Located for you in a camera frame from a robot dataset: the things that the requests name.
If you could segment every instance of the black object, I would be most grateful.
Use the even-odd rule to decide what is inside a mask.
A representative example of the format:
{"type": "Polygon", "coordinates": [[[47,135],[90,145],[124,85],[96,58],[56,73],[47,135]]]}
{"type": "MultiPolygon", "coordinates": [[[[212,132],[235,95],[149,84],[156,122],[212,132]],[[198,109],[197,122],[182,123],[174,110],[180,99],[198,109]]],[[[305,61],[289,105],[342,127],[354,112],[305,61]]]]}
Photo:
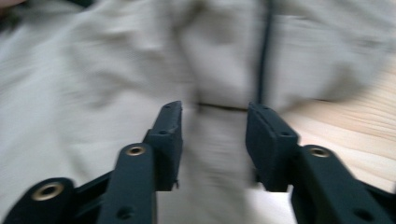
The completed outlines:
{"type": "Polygon", "coordinates": [[[144,143],[120,151],[114,171],[79,188],[67,178],[42,181],[4,223],[156,223],[156,191],[176,184],[181,149],[181,102],[173,102],[163,106],[144,143]]]}
{"type": "Polygon", "coordinates": [[[246,146],[266,190],[287,191],[298,223],[396,223],[395,195],[356,180],[329,149],[300,147],[275,111],[250,104],[246,146]]]}

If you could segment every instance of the fabric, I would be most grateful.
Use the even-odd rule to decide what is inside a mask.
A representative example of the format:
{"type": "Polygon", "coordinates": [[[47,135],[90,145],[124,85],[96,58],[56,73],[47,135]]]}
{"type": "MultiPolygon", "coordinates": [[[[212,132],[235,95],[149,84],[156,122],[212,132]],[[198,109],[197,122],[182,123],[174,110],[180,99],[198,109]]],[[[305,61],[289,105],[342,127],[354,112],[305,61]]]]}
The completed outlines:
{"type": "MultiPolygon", "coordinates": [[[[366,1],[356,14],[343,4],[285,4],[269,106],[343,99],[372,83],[391,44],[394,14],[379,12],[390,4],[366,1]],[[373,38],[356,35],[357,25],[373,38]]],[[[108,172],[162,105],[181,100],[181,189],[159,193],[160,223],[252,222],[243,109],[256,93],[261,3],[114,0],[81,10],[38,1],[21,15],[18,29],[0,34],[0,219],[38,181],[66,176],[78,186],[108,172]]]]}

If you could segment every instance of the garment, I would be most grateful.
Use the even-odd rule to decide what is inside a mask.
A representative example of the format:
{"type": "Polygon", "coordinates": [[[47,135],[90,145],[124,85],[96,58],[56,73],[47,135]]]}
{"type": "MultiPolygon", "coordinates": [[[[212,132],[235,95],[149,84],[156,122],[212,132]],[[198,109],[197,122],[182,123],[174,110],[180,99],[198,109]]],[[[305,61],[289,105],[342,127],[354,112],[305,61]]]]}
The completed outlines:
{"type": "MultiPolygon", "coordinates": [[[[372,4],[357,14],[374,23],[366,24],[376,44],[358,48],[372,38],[336,26],[330,11],[343,4],[285,2],[269,106],[339,99],[369,84],[392,27],[392,14],[379,13],[386,3],[372,4]],[[376,63],[367,63],[373,54],[376,63]]],[[[339,12],[351,25],[360,20],[339,12]]],[[[181,189],[159,193],[160,223],[249,223],[244,109],[256,93],[261,13],[253,1],[115,0],[83,11],[34,2],[18,29],[0,35],[0,218],[40,180],[67,176],[81,185],[108,172],[162,105],[181,100],[181,189]]]]}

